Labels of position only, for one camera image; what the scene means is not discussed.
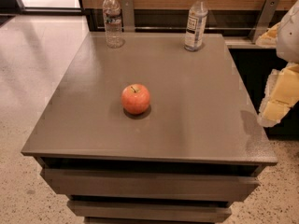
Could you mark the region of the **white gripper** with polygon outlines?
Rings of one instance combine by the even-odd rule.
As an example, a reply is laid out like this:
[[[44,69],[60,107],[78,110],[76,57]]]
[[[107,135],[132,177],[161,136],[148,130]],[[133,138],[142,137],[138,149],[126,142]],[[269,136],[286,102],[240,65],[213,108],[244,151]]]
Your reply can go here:
[[[266,81],[259,107],[258,123],[273,127],[299,101],[299,0],[278,22],[256,40],[257,46],[275,46],[277,56],[289,62],[282,70],[273,69]]]

